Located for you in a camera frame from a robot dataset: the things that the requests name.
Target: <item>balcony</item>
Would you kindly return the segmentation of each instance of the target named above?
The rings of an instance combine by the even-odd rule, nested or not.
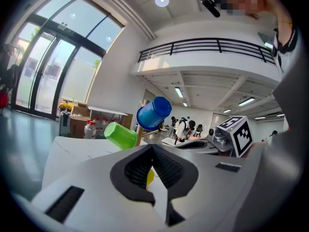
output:
[[[197,38],[158,45],[141,51],[138,63],[161,55],[173,55],[177,53],[197,51],[243,54],[258,58],[265,63],[275,64],[273,56],[267,48],[245,41],[224,38]]]
[[[281,79],[270,50],[224,38],[187,39],[145,49],[131,73],[189,70],[243,74],[274,82]]]

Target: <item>green cup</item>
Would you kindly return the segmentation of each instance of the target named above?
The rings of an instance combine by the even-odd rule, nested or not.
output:
[[[121,150],[134,147],[137,141],[137,134],[135,131],[131,131],[119,125],[117,122],[112,122],[106,127],[104,136],[120,147]]]

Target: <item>cardboard box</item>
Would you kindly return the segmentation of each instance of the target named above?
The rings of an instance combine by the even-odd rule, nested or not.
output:
[[[87,124],[87,119],[79,119],[71,117],[70,122],[70,137],[84,138],[84,128]]]
[[[78,104],[74,104],[71,114],[72,115],[80,114],[81,117],[79,118],[90,119],[90,110],[87,107],[79,106]]]
[[[70,137],[83,138],[84,127],[90,119],[90,110],[86,106],[74,104],[71,112]]]
[[[133,114],[127,114],[127,116],[122,116],[120,124],[125,128],[131,129]]]

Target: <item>water bottle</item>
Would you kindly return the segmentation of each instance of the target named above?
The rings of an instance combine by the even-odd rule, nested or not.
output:
[[[95,122],[89,121],[84,128],[84,138],[85,139],[95,139],[96,138],[96,127]]]
[[[99,122],[99,118],[98,116],[95,116],[95,119],[93,120],[93,122],[96,124],[95,128],[96,128],[96,136],[98,136],[99,130],[100,130],[100,122]]]
[[[103,137],[104,136],[104,131],[105,131],[105,128],[108,126],[108,119],[107,118],[103,118],[103,120],[100,122],[100,129],[98,131],[98,135],[100,137]]]

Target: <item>white wall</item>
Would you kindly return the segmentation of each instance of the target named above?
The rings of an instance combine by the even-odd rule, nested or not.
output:
[[[137,77],[129,75],[129,70],[145,45],[144,37],[127,24],[102,59],[88,105],[133,114],[134,124],[145,87]]]
[[[280,121],[272,121],[272,122],[259,122],[256,123],[258,128],[258,141],[262,141],[262,139],[266,139],[269,137],[273,131],[277,131],[278,133],[283,132],[283,120]]]
[[[277,84],[281,80],[276,65],[236,53],[184,52],[162,55],[134,65],[132,74],[164,71],[214,71],[235,73]]]
[[[253,137],[253,142],[254,143],[260,142],[261,140],[259,140],[260,136],[259,136],[258,124],[252,119],[248,119],[248,122]]]
[[[189,108],[184,106],[176,106],[172,105],[172,111],[164,120],[165,125],[171,125],[171,118],[174,116],[177,119],[181,119],[182,117],[187,118],[190,116],[190,120],[194,120],[196,123],[195,129],[199,124],[203,125],[203,132],[201,134],[202,137],[208,135],[209,128],[211,126],[213,112],[195,108]]]
[[[144,100],[148,100],[151,102],[155,97],[156,95],[145,89],[145,93],[141,102],[143,102]]]
[[[253,135],[253,142],[261,142],[269,137],[273,131],[283,132],[283,120],[270,122],[255,122],[249,119],[249,126]]]
[[[273,28],[254,26],[253,24],[240,23],[227,20],[204,20],[169,25],[155,32],[157,38],[150,41],[147,48],[172,41],[193,38],[227,38],[241,40],[264,46],[258,32],[274,35]]]

